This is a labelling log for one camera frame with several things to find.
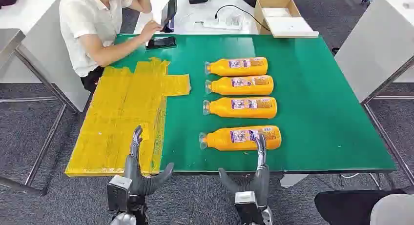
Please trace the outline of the person's right hand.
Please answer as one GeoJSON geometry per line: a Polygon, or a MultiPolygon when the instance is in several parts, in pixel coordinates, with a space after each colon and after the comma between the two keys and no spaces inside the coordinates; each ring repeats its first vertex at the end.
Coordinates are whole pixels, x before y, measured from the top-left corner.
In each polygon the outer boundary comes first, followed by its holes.
{"type": "Polygon", "coordinates": [[[140,43],[145,43],[152,39],[153,35],[156,32],[159,32],[163,29],[163,26],[158,24],[154,20],[150,20],[142,29],[140,35],[138,36],[140,43]]]}

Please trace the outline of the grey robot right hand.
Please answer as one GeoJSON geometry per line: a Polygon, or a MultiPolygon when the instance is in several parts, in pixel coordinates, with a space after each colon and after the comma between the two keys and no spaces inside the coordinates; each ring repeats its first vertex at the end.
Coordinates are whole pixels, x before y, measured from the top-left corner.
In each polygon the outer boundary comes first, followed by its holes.
{"type": "Polygon", "coordinates": [[[268,206],[268,194],[269,194],[269,167],[266,164],[266,140],[264,132],[259,132],[258,137],[255,137],[255,144],[257,147],[258,159],[257,169],[254,177],[250,182],[242,185],[238,185],[233,181],[223,168],[219,168],[219,178],[221,183],[233,194],[237,192],[253,191],[257,205],[261,209],[265,209],[268,206]]]}

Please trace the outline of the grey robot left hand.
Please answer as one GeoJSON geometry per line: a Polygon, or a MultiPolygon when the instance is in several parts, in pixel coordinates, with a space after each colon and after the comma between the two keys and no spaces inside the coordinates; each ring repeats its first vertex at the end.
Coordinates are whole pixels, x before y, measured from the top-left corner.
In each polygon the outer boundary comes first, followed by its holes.
{"type": "Polygon", "coordinates": [[[130,151],[125,160],[124,177],[132,180],[130,188],[131,194],[148,196],[153,194],[172,175],[174,163],[169,163],[164,171],[156,176],[144,177],[141,174],[138,161],[142,131],[143,129],[139,125],[133,132],[130,151]]]}

